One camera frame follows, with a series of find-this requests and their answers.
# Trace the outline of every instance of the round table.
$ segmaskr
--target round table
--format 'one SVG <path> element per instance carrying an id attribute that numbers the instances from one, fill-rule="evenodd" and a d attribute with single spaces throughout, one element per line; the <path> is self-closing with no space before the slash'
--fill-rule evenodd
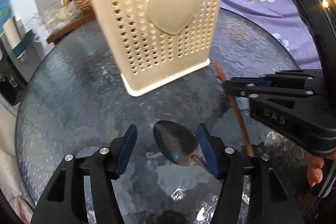
<path id="1" fill-rule="evenodd" d="M 269 33 L 223 9 L 209 57 L 220 63 L 228 79 L 298 69 Z M 239 105 L 248 114 L 248 100 L 239 99 Z M 125 223 L 159 223 L 162 214 L 182 216 L 188 223 L 209 223 L 221 182 L 198 165 L 174 165 L 161 154 L 152 133 L 161 119 L 192 131 L 204 122 L 212 135 L 242 150 L 236 117 L 212 64 L 143 96 L 131 97 L 97 22 L 78 28 L 42 61 L 18 113 L 16 149 L 32 200 L 37 203 L 66 154 L 91 155 L 122 136 L 133 123 L 138 128 L 137 143 L 125 174 L 113 181 Z M 244 120 L 251 142 L 276 158 L 279 172 L 293 192 L 305 177 L 301 150 L 295 148 L 293 155 L 289 152 L 292 146 L 279 134 L 246 115 Z M 245 188 L 248 190 L 248 179 Z M 89 221 L 95 223 L 87 177 L 85 195 Z M 246 209 L 242 204 L 241 223 Z"/>

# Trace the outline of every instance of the utensil holder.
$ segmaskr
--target utensil holder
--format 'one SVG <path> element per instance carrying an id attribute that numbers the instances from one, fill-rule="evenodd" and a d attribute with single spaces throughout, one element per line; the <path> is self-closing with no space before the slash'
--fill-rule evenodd
<path id="1" fill-rule="evenodd" d="M 130 95 L 210 63 L 221 0 L 91 1 Z"/>

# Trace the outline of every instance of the blue gripper pad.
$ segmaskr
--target blue gripper pad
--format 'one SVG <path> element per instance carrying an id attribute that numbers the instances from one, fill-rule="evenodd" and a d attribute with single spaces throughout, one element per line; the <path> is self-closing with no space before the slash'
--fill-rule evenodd
<path id="1" fill-rule="evenodd" d="M 248 81 L 250 83 L 257 84 L 259 86 L 270 86 L 262 78 L 253 78 L 253 77 L 232 77 L 232 81 Z"/>
<path id="2" fill-rule="evenodd" d="M 199 125 L 197 128 L 197 137 L 205 162 L 209 168 L 209 172 L 218 179 L 220 171 L 218 169 L 218 158 L 211 146 L 209 141 L 210 134 L 206 128 L 203 128 L 202 125 Z"/>
<path id="3" fill-rule="evenodd" d="M 133 126 L 117 156 L 117 168 L 115 169 L 115 173 L 118 178 L 126 171 L 126 167 L 133 152 L 135 143 L 137 142 L 137 138 L 138 130 L 136 126 Z"/>

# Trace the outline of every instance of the wooden handle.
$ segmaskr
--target wooden handle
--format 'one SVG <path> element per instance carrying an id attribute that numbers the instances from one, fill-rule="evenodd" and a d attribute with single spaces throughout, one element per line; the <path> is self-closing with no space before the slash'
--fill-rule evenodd
<path id="1" fill-rule="evenodd" d="M 220 77 L 220 79 L 222 80 L 222 82 L 224 83 L 226 81 L 226 77 L 224 75 L 224 72 L 222 71 L 219 63 L 217 61 L 214 62 L 217 73 Z M 234 109 L 235 114 L 237 116 L 237 120 L 238 120 L 238 124 L 241 130 L 241 135 L 243 136 L 244 139 L 244 143 L 245 143 L 245 149 L 246 149 L 246 153 L 248 156 L 250 157 L 254 157 L 254 152 L 252 149 L 252 145 L 249 139 L 249 135 L 247 133 L 246 127 L 245 127 L 245 123 L 242 117 L 242 114 L 240 113 L 240 110 L 238 108 L 237 102 L 235 100 L 235 98 L 232 95 L 228 95 L 229 101 L 230 101 L 230 105 L 231 107 Z"/>

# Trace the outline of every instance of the raised heart emblem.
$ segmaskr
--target raised heart emblem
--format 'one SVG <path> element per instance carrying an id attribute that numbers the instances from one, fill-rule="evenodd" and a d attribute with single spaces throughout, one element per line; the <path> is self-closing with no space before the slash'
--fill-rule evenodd
<path id="1" fill-rule="evenodd" d="M 146 0 L 149 20 L 160 30 L 177 35 L 193 19 L 201 0 Z"/>

